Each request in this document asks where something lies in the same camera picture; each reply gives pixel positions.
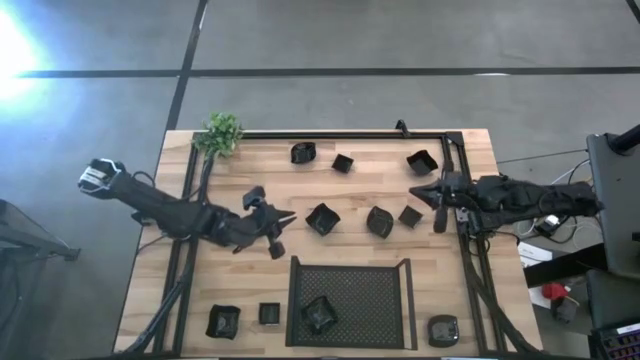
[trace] black pole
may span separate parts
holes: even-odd
[[[622,135],[611,135],[609,137],[609,147],[616,153],[624,153],[631,150],[634,146],[640,144],[640,124]]]

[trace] metal stand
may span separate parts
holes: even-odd
[[[8,245],[0,247],[0,270],[9,268],[7,273],[12,274],[5,276],[4,271],[0,271],[0,283],[3,285],[0,300],[4,300],[0,303],[10,304],[8,310],[0,311],[0,358],[7,358],[10,353],[20,351],[15,343],[25,330],[23,318],[38,288],[46,260],[57,255],[74,261],[80,249],[63,244],[5,200],[0,200],[0,243]],[[20,263],[32,265],[25,265],[24,271],[18,271]]]
[[[63,256],[65,260],[78,258],[80,249],[63,245],[38,223],[30,219],[16,206],[0,199],[0,241],[37,249],[38,251]]]

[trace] green plant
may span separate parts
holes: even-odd
[[[202,122],[205,131],[195,137],[193,145],[207,157],[215,154],[231,156],[243,133],[242,126],[236,120],[232,114],[211,113],[209,122]]]

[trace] red object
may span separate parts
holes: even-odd
[[[564,286],[560,284],[551,283],[542,285],[542,296],[546,297],[547,299],[556,300],[568,295],[569,292],[567,291],[567,289],[565,289]]]

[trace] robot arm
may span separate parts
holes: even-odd
[[[461,174],[450,173],[445,180],[409,192],[434,210],[446,206],[467,209],[471,235],[546,215],[594,216],[603,208],[586,182],[542,186],[507,176],[483,176],[469,184]],[[434,224],[436,232],[445,228]]]
[[[153,219],[172,238],[191,235],[220,246],[235,245],[234,253],[253,245],[262,236],[269,240],[273,259],[284,255],[277,241],[282,229],[295,220],[291,211],[281,211],[265,201],[262,187],[256,187],[243,197],[250,215],[240,217],[222,206],[208,202],[177,199],[155,187],[137,180],[124,165],[109,159],[94,159],[78,182],[80,191],[98,199],[118,199],[136,209],[133,218]]]

